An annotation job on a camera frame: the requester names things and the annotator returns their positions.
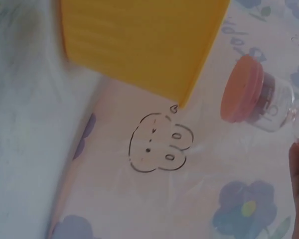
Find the jar lid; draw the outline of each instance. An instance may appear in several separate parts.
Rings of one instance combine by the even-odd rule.
[[[259,99],[263,82],[261,63],[250,55],[241,57],[225,88],[220,112],[222,119],[230,123],[247,119]]]

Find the cartoon face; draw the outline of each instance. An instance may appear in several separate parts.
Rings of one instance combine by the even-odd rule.
[[[194,141],[192,131],[174,124],[169,116],[152,113],[145,116],[133,132],[129,157],[131,167],[143,173],[156,169],[173,171],[186,162],[184,151]]]

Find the floral tablecloth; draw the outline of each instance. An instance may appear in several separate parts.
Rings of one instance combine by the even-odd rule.
[[[233,1],[185,109],[113,81],[73,161],[52,238],[290,239],[291,125],[266,133],[220,119],[245,54],[291,81],[299,104],[299,0]]]

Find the drawn eye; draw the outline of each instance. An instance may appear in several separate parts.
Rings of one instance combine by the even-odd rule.
[[[180,133],[173,133],[171,136],[173,139],[181,139],[181,134]]]
[[[173,161],[175,159],[175,156],[172,154],[167,154],[167,155],[165,155],[165,159]]]

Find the glass jar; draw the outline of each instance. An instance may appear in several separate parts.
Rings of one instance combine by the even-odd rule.
[[[299,108],[291,84],[264,71],[260,62],[243,56],[234,67],[221,103],[223,120],[247,122],[267,132],[275,132],[293,122],[299,139]]]

